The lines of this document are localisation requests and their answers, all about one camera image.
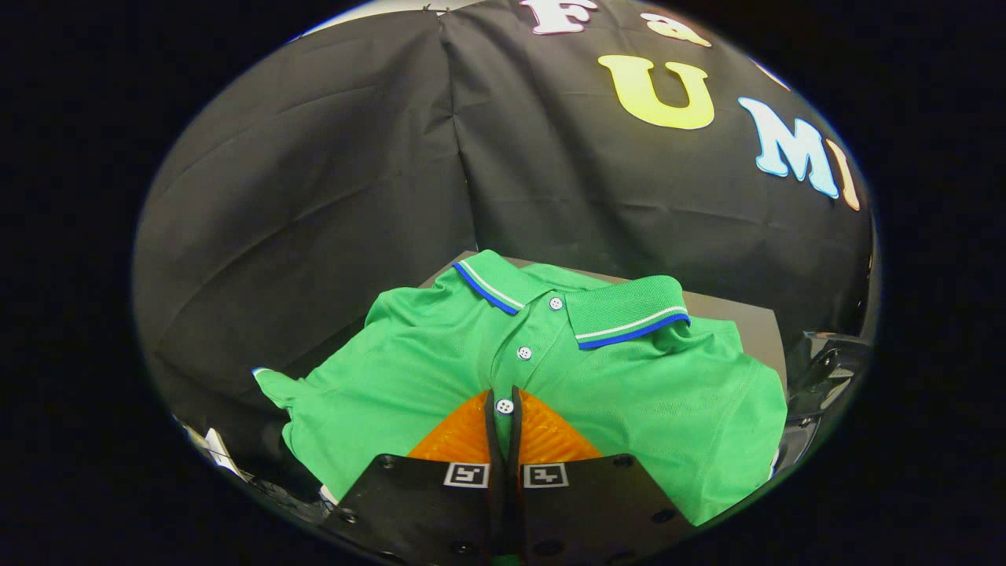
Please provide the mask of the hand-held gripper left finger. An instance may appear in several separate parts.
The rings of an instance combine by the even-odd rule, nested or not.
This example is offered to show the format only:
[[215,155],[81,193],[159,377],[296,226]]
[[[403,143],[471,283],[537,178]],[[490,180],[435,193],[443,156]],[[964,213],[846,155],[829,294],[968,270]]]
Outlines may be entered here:
[[409,454],[375,456],[331,512],[327,533],[395,565],[489,565],[508,554],[494,401],[482,391]]

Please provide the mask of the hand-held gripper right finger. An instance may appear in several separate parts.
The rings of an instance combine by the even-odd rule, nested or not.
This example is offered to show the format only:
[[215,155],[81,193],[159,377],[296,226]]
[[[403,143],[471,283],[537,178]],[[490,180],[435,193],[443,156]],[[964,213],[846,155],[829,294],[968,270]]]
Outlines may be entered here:
[[695,528],[633,454],[600,454],[574,426],[513,388],[507,527],[522,565],[633,565]]

